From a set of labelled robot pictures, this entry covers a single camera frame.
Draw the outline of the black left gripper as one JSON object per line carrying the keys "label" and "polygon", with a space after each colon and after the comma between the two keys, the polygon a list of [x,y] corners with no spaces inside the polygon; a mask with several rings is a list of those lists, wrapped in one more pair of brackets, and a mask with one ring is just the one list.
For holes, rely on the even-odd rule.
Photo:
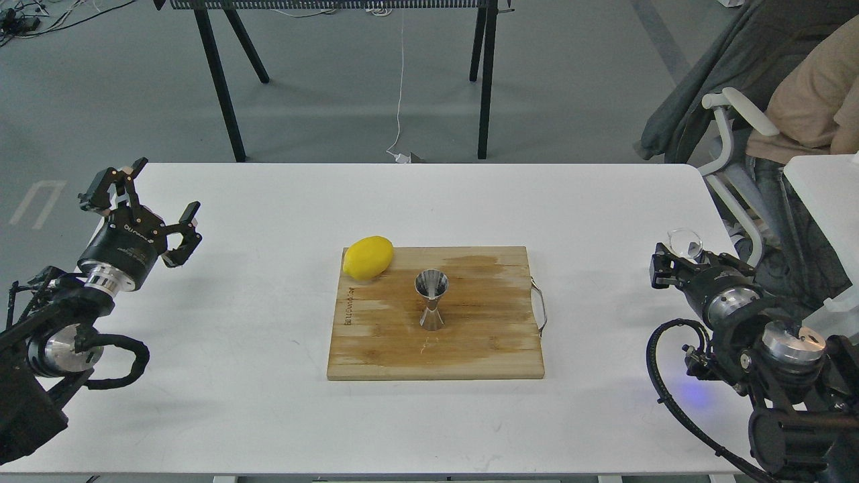
{"label": "black left gripper", "polygon": [[[138,290],[159,256],[168,267],[183,266],[202,241],[195,221],[199,201],[187,205],[178,223],[169,225],[154,212],[142,210],[134,180],[147,163],[141,157],[130,167],[105,168],[78,195],[81,210],[105,218],[77,262],[87,276],[86,287],[101,292]],[[181,234],[181,243],[169,250],[168,237],[175,233]]]}

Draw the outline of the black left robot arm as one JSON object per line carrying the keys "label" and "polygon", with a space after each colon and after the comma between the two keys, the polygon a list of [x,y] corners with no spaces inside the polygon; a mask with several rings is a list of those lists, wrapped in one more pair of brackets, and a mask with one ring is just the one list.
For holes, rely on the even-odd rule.
{"label": "black left robot arm", "polygon": [[184,265],[201,242],[187,205],[178,223],[142,205],[135,179],[147,165],[106,168],[78,198],[103,217],[78,260],[77,272],[47,266],[29,282],[13,282],[1,339],[1,453],[6,464],[50,441],[68,425],[64,406],[82,388],[126,387],[144,375],[150,352],[122,334],[99,333],[122,291],[142,287],[157,260]]}

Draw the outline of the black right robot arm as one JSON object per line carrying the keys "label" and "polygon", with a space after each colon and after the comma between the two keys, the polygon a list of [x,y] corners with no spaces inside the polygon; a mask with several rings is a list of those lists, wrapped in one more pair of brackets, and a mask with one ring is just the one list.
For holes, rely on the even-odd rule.
{"label": "black right robot arm", "polygon": [[[657,244],[654,288],[677,287],[699,316],[654,330],[646,348],[650,380],[675,419],[693,436],[758,482],[857,481],[857,345],[824,337],[782,312],[782,302],[752,282],[754,269],[729,254],[700,251],[693,260]],[[693,328],[684,345],[687,375],[722,381],[748,396],[755,464],[709,437],[681,409],[658,370],[657,345],[669,328]]]}

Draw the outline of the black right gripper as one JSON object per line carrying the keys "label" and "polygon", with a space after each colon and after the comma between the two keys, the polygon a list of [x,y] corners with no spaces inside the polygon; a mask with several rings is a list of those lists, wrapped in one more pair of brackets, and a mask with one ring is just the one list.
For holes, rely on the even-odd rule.
{"label": "black right gripper", "polygon": [[[706,327],[718,328],[728,315],[763,297],[747,278],[754,277],[756,270],[746,261],[728,253],[702,253],[701,244],[688,244],[679,251],[678,255],[665,244],[656,244],[650,262],[651,287],[681,287]],[[699,267],[699,261],[706,266]]]}

